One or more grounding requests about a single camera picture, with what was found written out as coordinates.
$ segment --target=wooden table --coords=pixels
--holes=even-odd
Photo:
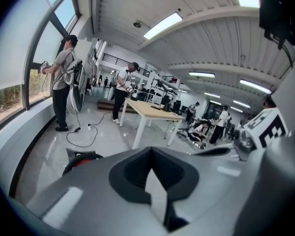
[[[157,107],[157,105],[155,105],[155,104],[147,103],[145,101],[134,101],[134,100],[126,99],[124,102],[122,115],[121,115],[121,119],[120,119],[120,127],[122,127],[124,115],[125,115],[126,108],[127,108],[128,104],[142,117],[138,131],[137,131],[136,139],[134,140],[134,144],[132,147],[133,149],[137,148],[139,146],[139,142],[140,142],[143,130],[144,130],[144,126],[145,126],[146,121],[148,119],[150,120],[148,123],[148,127],[151,127],[151,123],[152,123],[153,119],[176,121],[177,123],[176,123],[175,130],[172,133],[172,136],[170,137],[167,145],[169,146],[172,143],[172,141],[179,129],[179,126],[181,125],[183,117],[181,117],[175,113],[172,113],[172,112],[166,112],[163,110],[158,110],[158,109],[152,108],[151,106]]]

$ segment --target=window frame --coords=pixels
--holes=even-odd
[[[55,28],[59,31],[59,33],[65,37],[68,36],[68,34],[72,31],[73,27],[75,26],[76,22],[80,18],[81,14],[79,11],[78,6],[78,0],[72,0],[75,15],[72,18],[72,21],[70,21],[68,25],[68,29],[66,30],[65,27],[61,24],[60,20],[55,14],[55,10],[58,8],[58,6],[63,2],[64,0],[56,0],[51,7],[47,10],[44,17],[41,19],[39,25],[37,26],[37,29],[34,33],[34,35],[31,38],[30,45],[28,46],[27,56],[25,59],[25,72],[24,72],[24,83],[21,84],[21,102],[22,106],[18,110],[12,112],[11,114],[7,115],[5,118],[0,120],[0,130],[2,130],[10,121],[12,121],[15,117],[22,114],[25,111],[30,110],[32,106],[35,106],[36,104],[48,99],[51,97],[51,85],[53,83],[53,78],[51,79],[50,83],[50,96],[44,97],[41,99],[37,99],[30,103],[30,92],[29,92],[29,84],[30,84],[30,71],[31,70],[37,70],[39,67],[37,67],[38,63],[33,62],[34,54],[36,52],[36,48],[39,42],[39,39],[46,27],[46,25],[51,22]],[[58,53],[61,51],[61,44],[59,44],[59,50]]]

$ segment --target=white table legs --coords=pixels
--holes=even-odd
[[[144,129],[144,126],[146,124],[146,121],[147,121],[147,118],[145,118],[145,117],[141,118],[141,122],[140,122],[140,125],[139,125],[139,128],[138,128],[136,139],[134,140],[134,144],[132,146],[132,149],[135,149],[135,148],[137,148],[139,146],[139,142],[140,142],[140,139],[141,139],[141,136],[142,136],[143,129]]]
[[[120,119],[120,127],[122,127],[122,124],[123,124],[123,119],[124,119],[124,115],[126,113],[126,108],[127,108],[127,101],[125,101],[124,105],[123,105],[121,119]]]
[[[176,136],[176,133],[177,133],[177,131],[178,131],[180,125],[181,125],[181,122],[182,122],[182,120],[177,121],[175,130],[173,131],[172,136],[171,136],[171,138],[169,139],[169,141],[167,143],[167,146],[169,146],[172,143],[172,141],[173,141],[174,137]]]

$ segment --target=white sneakers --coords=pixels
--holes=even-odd
[[[120,121],[118,119],[113,119],[113,122],[116,124],[120,124]]]

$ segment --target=black shoes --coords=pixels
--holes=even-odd
[[[67,132],[67,131],[69,131],[69,129],[68,129],[68,126],[66,126],[65,128],[57,127],[56,131],[58,131],[58,132]]]

